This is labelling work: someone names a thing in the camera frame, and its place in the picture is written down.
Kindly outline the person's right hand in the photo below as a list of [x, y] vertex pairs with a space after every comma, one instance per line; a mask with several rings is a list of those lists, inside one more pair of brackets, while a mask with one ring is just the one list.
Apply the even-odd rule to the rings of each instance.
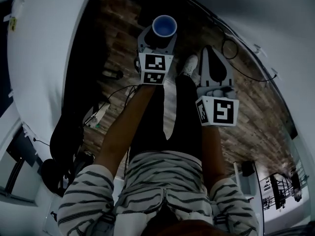
[[214, 89], [208, 91], [206, 96], [218, 97], [218, 98], [228, 98], [228, 99], [236, 99], [236, 93], [233, 88], [225, 87], [221, 89]]

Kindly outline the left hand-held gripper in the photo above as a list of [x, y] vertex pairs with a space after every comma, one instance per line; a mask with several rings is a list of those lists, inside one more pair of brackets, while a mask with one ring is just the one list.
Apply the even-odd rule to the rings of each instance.
[[161, 53], [151, 47], [153, 39], [152, 27], [145, 28], [138, 36], [136, 67], [142, 85], [163, 85], [174, 56], [173, 50], [177, 40], [177, 33], [162, 39]]

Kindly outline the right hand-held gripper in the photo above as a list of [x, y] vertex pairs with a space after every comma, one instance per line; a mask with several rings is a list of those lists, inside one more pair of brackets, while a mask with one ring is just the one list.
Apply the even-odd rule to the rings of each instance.
[[215, 87], [217, 83], [233, 79], [232, 67], [227, 59], [216, 49], [207, 45], [201, 53], [201, 86], [197, 88], [198, 100], [195, 102], [202, 126], [235, 126], [238, 118], [239, 100], [206, 96], [208, 91], [225, 88]]

